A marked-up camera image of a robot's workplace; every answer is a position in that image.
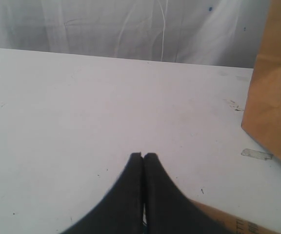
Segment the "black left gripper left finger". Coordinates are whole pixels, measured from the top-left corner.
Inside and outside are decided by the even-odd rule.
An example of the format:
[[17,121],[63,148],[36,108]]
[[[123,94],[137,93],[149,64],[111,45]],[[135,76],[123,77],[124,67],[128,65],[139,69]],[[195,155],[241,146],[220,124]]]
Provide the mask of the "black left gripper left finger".
[[104,198],[65,234],[141,234],[143,221],[143,158],[132,153]]

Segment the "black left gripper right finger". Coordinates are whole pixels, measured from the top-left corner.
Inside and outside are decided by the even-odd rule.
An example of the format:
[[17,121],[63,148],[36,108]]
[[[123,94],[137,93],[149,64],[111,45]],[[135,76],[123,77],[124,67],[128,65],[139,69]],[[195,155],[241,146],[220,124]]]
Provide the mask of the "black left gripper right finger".
[[227,234],[228,230],[197,208],[175,185],[157,154],[143,158],[145,212],[149,234]]

